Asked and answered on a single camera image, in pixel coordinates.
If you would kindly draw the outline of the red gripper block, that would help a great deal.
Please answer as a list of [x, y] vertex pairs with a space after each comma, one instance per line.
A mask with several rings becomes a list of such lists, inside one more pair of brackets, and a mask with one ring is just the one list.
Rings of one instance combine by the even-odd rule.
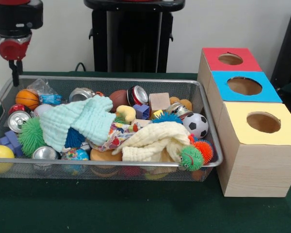
[[30, 44], [32, 35], [23, 38], [3, 38], [0, 37], [0, 55], [8, 61], [12, 71], [13, 86], [19, 86], [19, 75], [23, 73], [22, 59], [26, 56], [26, 51]]

